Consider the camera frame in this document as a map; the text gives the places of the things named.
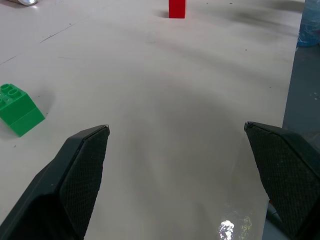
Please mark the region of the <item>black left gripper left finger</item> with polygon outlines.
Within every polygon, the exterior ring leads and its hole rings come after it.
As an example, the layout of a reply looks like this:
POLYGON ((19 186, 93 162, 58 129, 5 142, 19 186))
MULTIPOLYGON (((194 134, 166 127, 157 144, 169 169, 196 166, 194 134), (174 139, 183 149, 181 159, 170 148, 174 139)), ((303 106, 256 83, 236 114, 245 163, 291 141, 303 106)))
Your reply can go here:
POLYGON ((110 129, 70 136, 0 225, 2 240, 84 239, 100 190, 110 129))

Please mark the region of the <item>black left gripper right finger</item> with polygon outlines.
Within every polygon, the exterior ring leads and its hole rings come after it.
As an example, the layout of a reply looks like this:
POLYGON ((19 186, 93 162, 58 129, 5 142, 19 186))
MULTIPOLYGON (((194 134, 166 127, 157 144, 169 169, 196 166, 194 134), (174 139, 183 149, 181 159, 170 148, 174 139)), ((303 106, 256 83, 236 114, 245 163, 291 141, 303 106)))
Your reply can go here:
POLYGON ((320 153, 301 135, 246 122, 261 183, 292 240, 320 238, 320 153))

